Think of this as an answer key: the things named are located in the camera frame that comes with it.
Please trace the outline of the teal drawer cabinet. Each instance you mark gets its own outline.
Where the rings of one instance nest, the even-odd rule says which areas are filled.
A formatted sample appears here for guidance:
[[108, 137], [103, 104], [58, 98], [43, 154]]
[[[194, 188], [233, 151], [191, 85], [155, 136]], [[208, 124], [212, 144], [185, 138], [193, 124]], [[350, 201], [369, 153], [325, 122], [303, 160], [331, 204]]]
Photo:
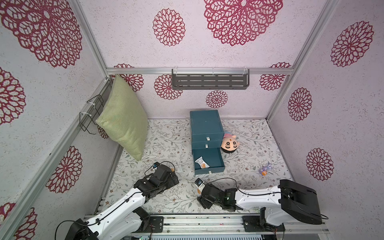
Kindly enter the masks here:
[[[221, 153], [224, 129], [217, 110], [191, 111], [191, 147], [195, 175], [222, 173], [225, 164]], [[210, 165], [201, 169], [195, 163], [199, 157]]]

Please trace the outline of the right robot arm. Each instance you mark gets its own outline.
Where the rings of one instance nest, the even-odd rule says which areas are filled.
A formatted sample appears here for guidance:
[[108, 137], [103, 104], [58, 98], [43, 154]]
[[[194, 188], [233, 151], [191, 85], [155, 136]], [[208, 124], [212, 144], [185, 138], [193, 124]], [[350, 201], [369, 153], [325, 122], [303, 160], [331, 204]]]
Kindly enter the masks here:
[[260, 208], [261, 224], [274, 227], [293, 220], [310, 225], [323, 224], [317, 192], [291, 180], [283, 179], [277, 186], [255, 190], [221, 190], [200, 178], [195, 185], [199, 194], [197, 200], [204, 209], [213, 205], [228, 212]]

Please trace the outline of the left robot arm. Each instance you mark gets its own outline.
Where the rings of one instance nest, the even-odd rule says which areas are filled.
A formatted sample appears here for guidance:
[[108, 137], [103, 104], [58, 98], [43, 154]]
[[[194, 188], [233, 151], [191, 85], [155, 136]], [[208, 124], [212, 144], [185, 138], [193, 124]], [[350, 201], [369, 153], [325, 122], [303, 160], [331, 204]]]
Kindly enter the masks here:
[[155, 171], [138, 180], [128, 193], [86, 221], [70, 221], [66, 240], [121, 240], [130, 233], [152, 232], [151, 215], [143, 205], [179, 184], [174, 169], [155, 163]]

